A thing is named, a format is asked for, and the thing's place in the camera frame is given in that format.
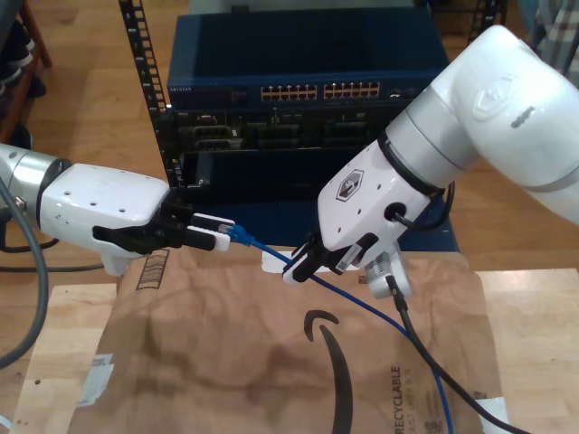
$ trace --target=plaid shirt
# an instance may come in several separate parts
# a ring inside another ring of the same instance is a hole
[[[579,88],[579,0],[540,0],[529,45]]]

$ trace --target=robot logo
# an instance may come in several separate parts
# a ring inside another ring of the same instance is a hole
[[[346,179],[340,183],[340,186],[337,189],[336,199],[341,202],[345,202],[350,197],[352,197],[354,193],[357,192],[362,186],[363,176],[363,170],[355,170],[350,175],[348,175]]]

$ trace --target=amazon logo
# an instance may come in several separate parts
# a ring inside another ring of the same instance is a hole
[[[325,310],[309,310],[304,317],[304,333],[310,342],[314,342],[312,329],[316,318],[340,324],[334,315]],[[350,371],[347,369],[346,357],[332,332],[323,324],[319,326],[319,330],[324,336],[324,341],[326,341],[332,368],[334,369],[336,404],[334,406],[332,434],[349,434],[352,429],[352,419],[354,418],[354,394],[352,393],[352,380],[350,379]]]

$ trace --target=metal rack post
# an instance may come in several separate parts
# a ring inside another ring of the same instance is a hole
[[[133,51],[141,89],[147,103],[148,114],[163,159],[167,181],[172,188],[183,186],[179,155],[176,154],[174,146],[176,138],[172,128],[172,110],[165,100],[142,1],[119,0],[119,6],[127,30],[130,49]]]

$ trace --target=blue device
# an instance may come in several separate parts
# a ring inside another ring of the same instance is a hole
[[[368,107],[412,100],[448,64],[421,8],[179,16],[175,110]]]

